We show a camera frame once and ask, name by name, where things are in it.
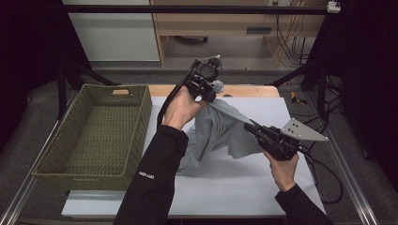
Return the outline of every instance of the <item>wicker basket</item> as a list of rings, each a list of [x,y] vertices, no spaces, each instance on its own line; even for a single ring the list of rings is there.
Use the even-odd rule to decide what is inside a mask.
[[[126,190],[151,110],[147,86],[85,84],[32,175],[64,190]]]

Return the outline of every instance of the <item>white tabletop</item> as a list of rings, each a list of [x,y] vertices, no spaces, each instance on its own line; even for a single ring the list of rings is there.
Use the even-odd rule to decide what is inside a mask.
[[[290,119],[281,97],[221,97],[250,119],[282,128]],[[153,108],[145,140],[145,149],[156,131],[159,110],[165,97],[153,97]],[[280,217],[284,211],[275,201],[278,193],[269,162],[263,154],[232,159],[221,149],[201,162],[195,176],[177,176],[176,193],[170,218]],[[303,155],[300,155],[296,182],[310,199],[325,212],[314,180]],[[114,218],[124,191],[70,192],[62,215],[73,218]]]

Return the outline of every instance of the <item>black sleeve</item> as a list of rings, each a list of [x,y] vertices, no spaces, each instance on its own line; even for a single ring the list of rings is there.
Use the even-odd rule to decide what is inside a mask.
[[[159,126],[132,178],[114,224],[165,224],[175,193],[176,171],[187,135]]]
[[[330,225],[333,222],[295,185],[275,197],[286,213],[288,225]]]

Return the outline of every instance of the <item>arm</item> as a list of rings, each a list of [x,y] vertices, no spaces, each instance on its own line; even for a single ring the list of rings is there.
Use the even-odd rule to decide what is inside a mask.
[[[299,155],[289,161],[278,161],[267,151],[271,173],[280,192],[275,197],[284,210],[289,225],[330,225],[333,222],[308,198],[294,180]]]
[[[179,161],[185,155],[188,137],[180,131],[205,106],[193,101],[186,87],[170,103],[162,125],[132,178],[114,224],[165,224],[174,198]]]

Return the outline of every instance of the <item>gray cloth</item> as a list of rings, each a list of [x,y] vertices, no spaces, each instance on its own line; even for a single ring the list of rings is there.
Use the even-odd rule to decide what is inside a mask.
[[[228,146],[228,155],[243,158],[262,152],[254,136],[244,129],[252,122],[235,107],[221,99],[214,99],[195,117],[195,124],[187,131],[189,137],[185,157],[181,159],[180,174],[200,166],[210,152]]]

